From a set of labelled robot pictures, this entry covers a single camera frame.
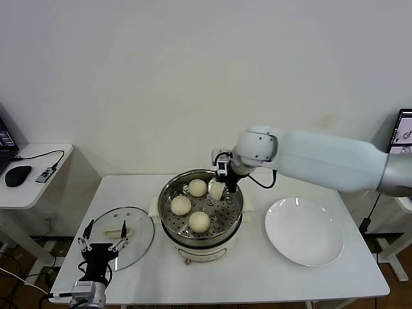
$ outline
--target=cable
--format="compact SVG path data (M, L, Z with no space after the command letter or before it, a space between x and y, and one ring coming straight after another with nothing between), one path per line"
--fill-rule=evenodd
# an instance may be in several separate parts
M43 301L45 299L50 299L50 298L55 298L56 296L59 296L60 298L62 297L69 297L71 296L71 293L49 293L47 295L44 295L42 298L39 300L39 309L43 308Z
M7 254L7 253L0 252L0 254L2 254L2 255L4 255L4 256L8 256L10 259L14 260L14 261L17 263L17 265L19 266L19 274L20 274L20 276L21 276L21 275L22 275L22 272L21 272L21 264L20 264L20 262L19 262L15 257L13 257L13 256L11 256L11 255L9 255L9 254Z
M30 285L30 286L32 286L32 287L34 287L34 288L42 291L42 292L45 293L46 295L48 294L48 292L46 292L46 291L43 290L42 288L39 288L38 286L35 286L35 285L31 285L29 282L26 282L25 280L21 279L18 275L15 275L15 274L13 274L12 272L9 272L8 270L5 270L5 269L3 269L3 268L1 268L1 267L0 267L0 270L2 270L3 272L6 272L6 273L9 274L9 275L12 275L12 276L18 278L18 280L24 282L26 285Z
M75 309L78 306L80 306L81 304L87 303L88 300L87 299L82 299L81 301L79 301L77 304L74 304L73 306L69 307L69 309Z
M16 258L14 258L13 256L11 256L11 255L9 255L9 254L7 254L7 253L4 253L4 252L0 252L0 253L2 253L2 254L5 255L5 256L10 257L11 259L13 259L13 260L17 263L17 265L19 266L19 275L21 276L23 273L21 272L21 264L20 264L20 262L19 262ZM14 276L8 276L8 275L5 275L5 274L1 274L1 275L2 275L2 276L6 276L6 277L14 278ZM11 309L12 306L15 306L15 309L17 309L17 306L15 305L15 303L13 303L13 297L12 297L10 300L8 299L10 296L13 296L13 295L14 295L14 292L15 292L15 289L16 289L16 288L17 288L17 284L13 287L12 291L7 295L6 298L4 298L4 297L1 298L1 299L3 299L3 303L2 303L2 305L1 305L0 308L2 308L6 303L8 303L9 309Z
M36 260L34 259L33 262L30 263L30 265L26 268L26 270L23 272L23 274L26 274L28 271L30 271L30 269L32 269L34 263L36 262ZM12 291L7 295L7 299L10 300L11 302L13 302L13 298L14 298L14 294L17 291L17 288L19 287L20 284L20 280L17 280ZM0 309L3 309L3 306L6 304L6 302L4 302L1 306Z
M372 222L371 215L373 214L373 211L375 210L375 207L378 204L379 198L380 198L380 193L378 194L378 197L376 198L375 203L373 204L373 207L372 207L371 212L369 213L369 216L367 218L364 218L362 220L362 223L359 225L359 232L362 236L365 235L365 233L368 231L368 227Z
M220 153L220 154L218 154L218 155L216 156L216 158L214 159L214 165L213 165L213 166L216 166L216 165L218 164L218 158L219 158L220 156L223 156L223 155L227 155L229 158L233 158L233 154L232 154L232 153L228 153L228 152Z
M12 301L9 301L7 298L0 296L0 299L4 300L5 301L4 303L8 303L10 306L13 306L15 309L18 309L17 305L13 303Z
M40 300L39 300L39 309L42 309L42 308L43 308L43 301L44 301L45 299L49 299L49 298L51 298L51 297L50 297L50 294L44 295L42 298L40 298Z
M16 157L12 158L10 161L13 162L13 161L36 159L36 158L39 158L39 157L41 157L41 156L49 155L49 154L51 154L51 153L62 153L61 157L57 160L57 162L54 163L54 164L51 166L52 169L55 169L55 168L57 167L57 164L59 164L59 162L60 162L60 161L63 159L63 157L64 157L64 154L65 154L64 150L53 150L53 151L49 151L49 152L47 152L47 153L38 154L38 155L36 155L36 156L28 156L28 157L26 157L26 158L22 158L21 156L16 156Z
M256 184L258 184L259 186L261 186L262 188L264 188L264 189L271 189L271 188L273 188L273 186L275 185L275 183L276 183L276 174L277 174L277 171L276 170L273 170L272 171L272 175L273 175L273 181L272 181L272 183L270 184L270 185L262 185L260 182L258 182L255 178L253 178L253 177L251 177L251 175L247 175L251 180L253 180L253 182L255 182Z
M47 218L48 222L49 222L49 231L45 234L43 234L42 236L39 236L38 238L33 238L34 241L38 241L40 239L42 239L43 237L45 237L45 235L49 234L52 231L52 220L50 218Z
M110 277L109 277L109 281L108 281L108 286L109 286L109 284L110 284L110 282L111 282L111 280L112 280L112 278L113 278L113 271L112 271L112 269L111 269L111 267L110 267L109 264L108 264L108 268L109 268L109 273L110 273Z
M373 207L372 207L371 212L369 213L368 219L371 218L371 215L372 215L373 211L375 210L376 204L378 204L379 198L380 198L380 193L378 194L378 197L376 198L376 201L375 201L375 203L373 204Z

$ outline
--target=black cable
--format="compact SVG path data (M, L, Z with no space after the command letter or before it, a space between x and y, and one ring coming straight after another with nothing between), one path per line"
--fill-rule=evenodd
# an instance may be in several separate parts
M109 273L110 273L109 282L108 282L108 286L109 286L109 284L110 284L110 282L111 282L111 279L113 278L113 271L112 271L112 269L111 269L111 267L110 267L109 264L108 264L108 268L109 268Z
M59 162L60 162L60 161L63 159L63 157L64 157L64 150L53 150L53 151L49 151L49 152L47 152L47 153L38 154L38 155L36 155L36 156L28 156L28 157L26 157L26 158L22 158L21 156L16 156L16 157L12 158L10 161L13 162L13 161L36 159L36 158L39 158L39 157L41 157L41 156L49 155L49 154L51 154L51 153L62 153L62 155L61 155L60 158L57 160L57 162L54 163L54 164L51 166L52 169L55 169L55 168L57 167L57 164L59 164Z
M368 219L370 219L370 218L371 218L371 215L372 215L373 211L375 210L376 205L378 204L379 198L380 198L380 193L379 193L379 195L378 195L378 197L377 197L377 199L376 199L375 203L373 204L373 207L372 207L371 212L369 213Z
M52 297L53 297L53 294L47 294L47 295L44 295L42 298L40 298L40 300L39 300L39 309L43 308L43 301L45 299L49 299L49 298L52 298Z
M264 188L264 189L271 189L271 188L273 188L273 186L275 185L275 183L276 183L276 174L277 174L277 171L276 170L273 170L272 171L272 174L273 174L273 181L272 181L272 183L270 184L270 185L262 185L260 182L258 182L255 178L253 178L253 177L251 177L251 175L247 175L251 180L253 180L256 184L258 184L259 186L261 186L262 188Z
M47 295L44 295L42 298L40 298L39 300L39 309L43 308L43 301L45 299L50 299L50 298L54 298L55 295L58 295L59 297L69 297L71 296L71 293L49 293Z
M3 297L3 296L0 296L0 299L3 300L3 301L5 301L4 303L8 303L10 306L13 306L14 309L17 309L17 305L16 305L15 303L9 301L7 298L5 298L5 297Z
M380 198L380 193L378 194L378 197L376 198L375 203L373 204L373 207L372 207L371 212L369 213L369 216L367 218L364 218L362 220L362 223L359 225L359 232L362 236L365 235L365 233L368 231L368 227L372 222L371 215L373 214L373 211L375 210L375 207L378 204L379 198Z
M21 272L21 264L20 264L20 262L19 262L16 258L14 258L13 256L11 256L11 255L9 255L9 254L7 254L7 253L4 253L4 252L0 252L0 253L2 253L2 254L5 255L5 256L8 256L8 257L12 258L12 259L17 263L17 265L19 266L19 277L21 277L23 273ZM6 303L8 303L9 309L11 309L11 307L12 307L13 305L15 306L15 304L13 303L13 295L14 295L15 290L17 289L17 285L19 284L19 282L20 282L20 280L17 280L17 283L15 284L15 286L14 286L13 289L12 289L12 291L7 295L6 298L4 298L4 297L1 298L1 299L3 299L3 298L4 298L4 299L3 299L3 303L1 304L0 309L2 309L3 306L4 306Z
M229 158L233 158L233 154L232 154L232 153L220 153L220 154L218 154L218 155L216 156L216 158L214 159L214 165L213 165L213 166L216 166L216 165L218 164L218 158L219 158L220 156L223 156L223 155L227 155Z
M22 273L22 275L24 275L25 273L29 272L30 269L32 269L32 267L33 267L33 265L34 265L35 262L36 262L36 260L34 259L33 262L24 270L24 272ZM21 281L18 280L17 278L16 278L16 280L17 280L17 282L15 283L12 291L7 295L7 299L8 299L10 302L13 302L14 294L15 294L15 292L17 291L17 288L19 287L19 284L20 284L20 282L21 282ZM2 309L5 304L6 304L6 302L4 302L4 303L0 306L0 309Z
M20 264L20 262L15 257L13 257L13 256L11 256L7 253L0 252L0 254L2 254L4 256L8 256L10 259L14 260L17 263L17 266L19 266L19 274L20 274L19 277L21 277L22 273L21 273L21 264ZM3 274L3 273L1 275L5 276L5 277L9 277L9 278L14 278L13 276L9 276L9 275Z
M69 307L69 309L75 309L78 306L80 306L81 304L87 303L88 300L87 299L82 299L81 301L79 301L77 304L74 304L73 306Z
M49 252L49 253L54 257L53 265L51 266L51 269L54 270L54 267L55 267L55 265L56 265L57 256L55 256L52 252ZM36 262L36 260L34 260L33 263L30 264L30 266L24 271L24 274L27 273L27 272L29 272L29 271L32 269L32 267L33 267L33 265L34 265L35 262ZM17 291L17 289L18 289L18 287L19 287L20 282L21 282L20 280L17 281L17 283L16 283L16 285L14 286L12 292L10 293L10 294L11 294L11 299L10 299L11 301L13 301L14 294L16 293L16 291Z

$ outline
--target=pot handle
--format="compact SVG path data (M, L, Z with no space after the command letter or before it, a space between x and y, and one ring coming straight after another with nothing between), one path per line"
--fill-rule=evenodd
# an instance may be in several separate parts
M158 198L150 199L149 217L152 218L153 223L160 223L159 210L157 208Z

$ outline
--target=laptop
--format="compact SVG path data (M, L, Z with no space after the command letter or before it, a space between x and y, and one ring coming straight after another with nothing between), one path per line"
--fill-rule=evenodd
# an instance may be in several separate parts
M3 173L13 158L19 151L10 132L0 118L0 174Z

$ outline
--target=white plate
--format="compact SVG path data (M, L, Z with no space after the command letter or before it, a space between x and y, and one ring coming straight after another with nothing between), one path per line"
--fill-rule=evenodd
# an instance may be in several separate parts
M266 232L276 249L293 262L323 266L342 253L342 230L328 211L304 198L273 204L265 218Z

